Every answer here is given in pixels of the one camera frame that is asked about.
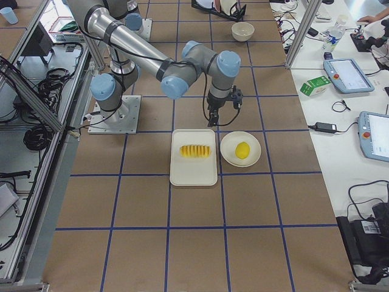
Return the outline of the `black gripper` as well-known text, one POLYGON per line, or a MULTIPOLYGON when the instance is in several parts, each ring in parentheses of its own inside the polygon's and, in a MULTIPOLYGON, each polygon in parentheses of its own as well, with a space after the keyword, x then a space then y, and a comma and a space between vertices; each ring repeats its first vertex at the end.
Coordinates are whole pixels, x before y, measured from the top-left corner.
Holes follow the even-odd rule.
POLYGON ((221 90, 211 86, 207 94, 207 109, 209 111, 208 127, 218 126, 218 110, 222 108, 226 102, 233 102, 234 109, 239 111, 243 103, 242 91, 236 86, 232 86, 227 90, 221 90))

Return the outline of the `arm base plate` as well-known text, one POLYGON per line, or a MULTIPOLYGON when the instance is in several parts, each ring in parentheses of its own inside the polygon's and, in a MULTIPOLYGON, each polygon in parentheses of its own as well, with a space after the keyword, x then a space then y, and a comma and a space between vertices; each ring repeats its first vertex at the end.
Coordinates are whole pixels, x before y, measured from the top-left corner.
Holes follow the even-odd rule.
POLYGON ((94 111, 98 114, 91 117, 89 134, 136 134, 142 97, 122 96, 122 104, 114 113, 102 111, 97 102, 94 111))
POLYGON ((150 42, 151 38, 151 29, 152 29, 153 20, 150 18, 143 19, 142 25, 139 30, 134 30, 134 33, 138 34, 145 41, 150 42))

